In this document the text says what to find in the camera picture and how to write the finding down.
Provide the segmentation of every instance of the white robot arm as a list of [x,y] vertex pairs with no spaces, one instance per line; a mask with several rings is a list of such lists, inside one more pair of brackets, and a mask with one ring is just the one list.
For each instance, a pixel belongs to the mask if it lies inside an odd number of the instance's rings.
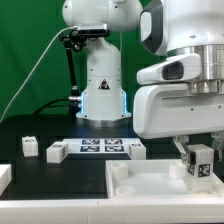
[[[187,182],[198,190],[211,187],[214,155],[222,159],[223,7],[222,0],[153,0],[141,14],[142,44],[168,58],[137,74],[146,86],[135,96],[134,130],[147,139],[174,137],[187,165]],[[187,146],[188,135],[207,132],[213,133],[215,154],[204,145]],[[209,164],[207,184],[197,176],[203,164]]]
[[88,38],[87,87],[77,120],[97,127],[126,123],[126,93],[121,88],[121,54],[102,37],[109,32],[136,29],[142,6],[138,0],[66,0],[63,17]]

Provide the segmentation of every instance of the table surface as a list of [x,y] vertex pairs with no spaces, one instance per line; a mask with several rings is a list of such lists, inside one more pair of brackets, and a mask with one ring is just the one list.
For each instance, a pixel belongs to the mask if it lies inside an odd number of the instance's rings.
[[[127,154],[69,155],[62,164],[53,165],[46,162],[46,149],[64,138],[137,137],[131,123],[94,128],[77,124],[67,115],[13,116],[0,125],[0,136],[0,164],[12,164],[13,176],[0,200],[107,198],[105,160],[129,159]],[[25,136],[36,136],[38,157],[24,158]],[[143,144],[148,151],[149,141]]]

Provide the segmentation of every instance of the cube with marker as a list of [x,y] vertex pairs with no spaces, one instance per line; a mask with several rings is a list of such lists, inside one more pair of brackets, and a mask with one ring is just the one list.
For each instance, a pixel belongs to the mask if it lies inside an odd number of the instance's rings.
[[68,155],[68,143],[55,142],[47,149],[48,163],[61,163]]
[[38,143],[35,137],[22,138],[24,157],[38,156]]

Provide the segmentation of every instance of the green backdrop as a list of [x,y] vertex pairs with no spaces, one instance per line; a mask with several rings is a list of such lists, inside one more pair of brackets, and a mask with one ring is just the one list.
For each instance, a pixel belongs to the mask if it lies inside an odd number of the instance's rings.
[[[146,6],[149,0],[142,0]],[[0,8],[0,115],[10,99],[47,47],[53,36],[65,28],[62,18],[64,0],[2,0]],[[120,34],[109,42],[120,45]],[[123,34],[122,79],[128,94],[128,109],[132,112],[138,84],[136,73],[157,63],[139,42],[139,30]],[[86,85],[85,52],[74,54],[75,69],[81,90]],[[8,116],[30,114],[43,104],[70,94],[68,67],[63,45],[57,40],[32,78],[9,110]],[[66,109],[49,109],[47,113],[66,113]]]

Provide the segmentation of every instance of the robot label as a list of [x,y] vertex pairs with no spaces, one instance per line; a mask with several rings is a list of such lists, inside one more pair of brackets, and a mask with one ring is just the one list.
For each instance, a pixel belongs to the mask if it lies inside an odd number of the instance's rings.
[[103,80],[103,82],[100,84],[100,87],[98,89],[102,90],[110,90],[110,87],[106,81],[106,79]]

